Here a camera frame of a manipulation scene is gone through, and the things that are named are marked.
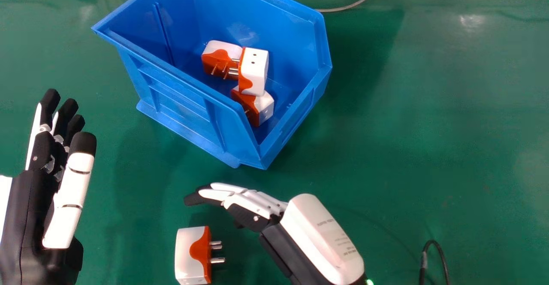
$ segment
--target robotic hand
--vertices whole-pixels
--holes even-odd
[[[259,233],[263,248],[294,285],[371,284],[353,242],[314,195],[285,203],[260,191],[212,183],[184,202],[225,207],[238,227]]]
[[[84,248],[74,232],[94,166],[96,137],[78,105],[46,92],[36,108],[25,170],[0,176],[0,276],[3,285],[74,285]]]

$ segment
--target blue plastic bin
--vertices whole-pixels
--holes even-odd
[[[267,169],[324,93],[324,18],[293,0],[129,0],[94,25],[118,49],[137,109],[229,166]],[[274,115],[252,127],[233,80],[204,73],[210,40],[268,50]]]

